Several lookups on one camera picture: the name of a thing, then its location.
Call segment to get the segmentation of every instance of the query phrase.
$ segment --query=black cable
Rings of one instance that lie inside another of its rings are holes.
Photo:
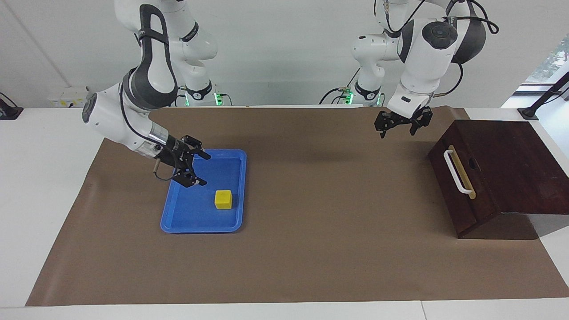
[[[332,89],[332,90],[328,91],[328,92],[324,95],[324,97],[322,97],[322,100],[320,100],[320,102],[319,102],[318,104],[322,104],[322,103],[324,102],[324,99],[326,99],[326,97],[328,97],[328,96],[329,96],[330,94],[332,94],[332,92],[334,92],[334,91],[342,91],[342,89],[336,88],[336,89]]]
[[[185,98],[185,95],[178,95],[178,96],[176,97],[176,100],[174,100],[174,105],[175,105],[175,106],[178,106],[178,98]]]
[[[10,99],[9,96],[6,96],[4,93],[0,92],[0,95],[4,96],[6,99],[8,99],[9,102],[11,102],[16,108],[18,107],[18,105],[14,102],[14,100]]]
[[[227,97],[227,98],[229,98],[229,103],[230,103],[231,105],[233,105],[233,100],[231,100],[231,96],[230,96],[230,95],[228,95],[227,93],[222,93],[222,94],[220,94],[220,96],[221,96],[221,97]]]
[[[336,101],[336,99],[338,99],[338,103],[337,103],[337,104],[340,104],[340,100],[341,100],[343,97],[344,97],[344,96],[337,96],[337,97],[335,97],[335,98],[332,100],[332,103],[331,103],[331,104],[334,104],[334,101]]]
[[[452,0],[449,7],[448,7],[448,12],[450,12],[450,10],[452,10],[452,7],[455,6],[455,4],[457,2],[459,2],[460,0]],[[488,18],[488,13],[486,12],[486,9],[484,9],[484,6],[482,6],[478,1],[476,0],[468,0],[468,2],[473,3],[474,5],[476,5],[481,11],[482,14],[484,14],[484,18],[479,18],[479,17],[456,17],[457,20],[466,20],[466,19],[471,19],[472,20],[478,20],[478,21],[482,21],[482,22],[486,22],[488,25],[488,30],[490,31],[491,34],[498,34],[498,32],[500,32],[500,28],[498,27],[497,24],[495,24],[494,22],[490,21],[490,18]]]
[[[152,173],[154,173],[154,176],[156,177],[156,179],[162,181],[162,182],[168,182],[172,179],[174,179],[176,177],[176,171],[178,170],[178,159],[176,158],[176,154],[174,154],[174,151],[170,150],[170,148],[166,148],[166,150],[168,150],[168,152],[170,152],[170,154],[172,155],[172,158],[174,159],[174,173],[172,174],[171,177],[169,178],[161,178],[158,176],[158,173],[156,172],[156,170],[154,170]]]
[[[553,98],[552,100],[549,100],[548,102],[544,102],[543,105],[551,103],[551,102],[561,98],[561,96],[563,96],[565,93],[567,93],[567,91],[569,91],[569,88],[565,89],[565,91],[563,91],[561,94],[559,94],[559,96],[557,96],[556,98]]]
[[[409,16],[409,18],[407,19],[407,21],[403,24],[403,26],[401,26],[401,28],[397,31],[394,31],[391,27],[391,23],[389,22],[389,14],[387,14],[385,16],[385,18],[387,19],[387,27],[389,28],[389,31],[391,31],[391,33],[394,34],[398,34],[401,32],[401,30],[403,30],[403,28],[405,27],[406,24],[409,23],[409,21],[411,21],[411,19],[413,19],[413,17],[415,16],[415,14],[417,13],[417,11],[419,11],[419,8],[421,8],[421,6],[423,5],[423,3],[425,3],[426,0],[421,0],[421,3],[419,3],[419,5],[415,8],[415,10],[413,11],[413,13],[411,13],[411,15]]]
[[[476,21],[482,21],[482,22],[486,22],[488,24],[488,30],[490,31],[491,34],[498,34],[498,32],[500,32],[500,27],[498,27],[497,24],[495,24],[494,22],[486,19],[486,18],[480,18],[480,17],[456,17],[456,20],[476,20]]]
[[[178,158],[177,158],[176,155],[174,154],[174,151],[171,150],[170,148],[168,148],[165,144],[163,144],[163,143],[161,143],[161,142],[158,142],[158,141],[156,141],[156,140],[154,140],[154,139],[145,137],[145,136],[141,135],[140,133],[138,133],[138,131],[134,130],[133,126],[130,125],[129,119],[126,117],[125,102],[124,102],[124,99],[123,99],[123,97],[122,97],[122,96],[123,96],[123,93],[124,93],[124,88],[123,88],[122,83],[121,83],[121,85],[120,85],[120,87],[119,87],[119,89],[118,89],[118,95],[119,95],[119,100],[120,100],[120,102],[121,102],[122,118],[125,120],[125,123],[126,123],[126,125],[129,127],[130,131],[132,131],[134,134],[136,134],[137,136],[143,138],[143,139],[146,140],[146,141],[155,143],[155,144],[157,144],[157,145],[159,145],[159,146],[165,148],[168,152],[170,152],[170,153],[172,154],[172,157],[173,157],[173,159],[174,159],[174,173],[172,174],[172,177],[169,178],[169,179],[167,179],[166,181],[172,180],[172,179],[176,176],[176,172],[178,171]],[[164,181],[164,179],[158,177],[158,174],[157,174],[156,172],[154,172],[154,175],[156,176],[156,178],[158,178],[158,179]]]
[[[462,64],[460,64],[460,63],[457,63],[457,64],[459,65],[459,68],[460,68],[459,81],[457,81],[456,84],[455,84],[455,86],[452,87],[452,89],[450,89],[449,91],[444,92],[444,93],[438,93],[438,94],[436,94],[436,95],[434,96],[435,98],[440,98],[440,97],[444,97],[444,96],[446,96],[446,95],[450,95],[454,90],[456,90],[456,88],[458,88],[458,87],[460,86],[460,83],[462,82],[462,79],[463,79],[463,77],[464,77],[464,67],[463,67]]]
[[[356,78],[358,72],[361,70],[361,67],[358,68],[358,70],[356,71],[356,73],[354,73],[354,76],[352,77],[352,79],[350,80],[350,82],[348,82],[348,85],[346,87],[350,87],[350,85],[352,84],[352,81]]]

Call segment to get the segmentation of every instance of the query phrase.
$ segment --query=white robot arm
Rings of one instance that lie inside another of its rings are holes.
[[[444,17],[412,20],[424,2],[442,7]],[[400,124],[412,124],[413,135],[421,126],[427,126],[432,117],[427,105],[450,64],[457,63],[462,71],[462,64],[480,53],[486,41],[483,22],[491,33],[498,32],[485,10],[484,18],[476,15],[474,5],[483,10],[475,0],[422,0],[405,20],[409,0],[376,1],[376,17],[384,32],[363,35],[355,41],[352,54],[361,71],[351,91],[353,103],[377,105],[385,77],[382,62],[401,60],[405,64],[395,94],[387,104],[393,113],[382,112],[376,120],[382,137]]]
[[[210,156],[190,136],[176,139],[149,119],[149,113],[178,97],[172,65],[180,69],[191,105],[215,101],[214,85],[200,60],[212,59],[217,44],[199,30],[185,0],[115,0],[118,20],[137,36],[142,60],[122,81],[89,96],[83,121],[106,138],[145,157],[175,168],[172,177],[184,187],[207,182],[196,176],[193,157]]]

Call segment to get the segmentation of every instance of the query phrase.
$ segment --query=wooden box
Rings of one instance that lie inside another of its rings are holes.
[[[532,240],[569,225],[569,178],[528,122],[456,120],[429,159],[459,238]]]

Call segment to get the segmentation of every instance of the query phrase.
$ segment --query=white table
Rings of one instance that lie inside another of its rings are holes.
[[[515,110],[467,112],[522,121]],[[532,125],[569,173],[569,159],[538,122]],[[0,319],[569,319],[569,298],[24,307],[102,138],[83,125],[79,109],[26,109],[17,121],[0,122],[0,137]],[[569,282],[569,228],[542,242]]]

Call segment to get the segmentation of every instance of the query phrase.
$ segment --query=white wall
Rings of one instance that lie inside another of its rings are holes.
[[[566,0],[480,1],[501,32],[465,65],[463,85],[433,105],[499,108],[569,31]],[[372,0],[194,0],[191,8],[220,44],[206,61],[213,80],[240,105],[318,103],[357,69],[353,40],[381,32]],[[428,14],[442,15],[425,4],[418,16]],[[0,30],[0,91],[23,106],[47,106],[47,93],[66,85],[104,89],[139,60],[112,0],[0,0]],[[388,95],[401,71],[389,63]],[[451,68],[441,91],[457,76]]]

